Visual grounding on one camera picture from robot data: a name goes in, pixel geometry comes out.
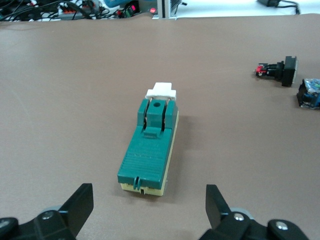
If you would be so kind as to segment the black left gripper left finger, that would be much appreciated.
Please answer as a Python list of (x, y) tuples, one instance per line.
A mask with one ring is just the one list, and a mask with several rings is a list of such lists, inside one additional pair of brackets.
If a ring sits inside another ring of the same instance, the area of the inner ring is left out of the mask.
[(19, 224), (17, 218), (0, 219), (2, 240), (75, 240), (94, 208), (93, 185), (83, 183), (58, 209), (43, 211)]

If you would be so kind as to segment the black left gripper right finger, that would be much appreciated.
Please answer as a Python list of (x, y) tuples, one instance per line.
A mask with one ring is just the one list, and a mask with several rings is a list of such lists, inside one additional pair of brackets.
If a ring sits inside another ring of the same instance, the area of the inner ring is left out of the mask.
[(206, 186), (205, 210), (211, 228), (201, 240), (307, 240), (293, 222), (272, 219), (266, 226), (241, 211), (232, 211), (215, 184)]

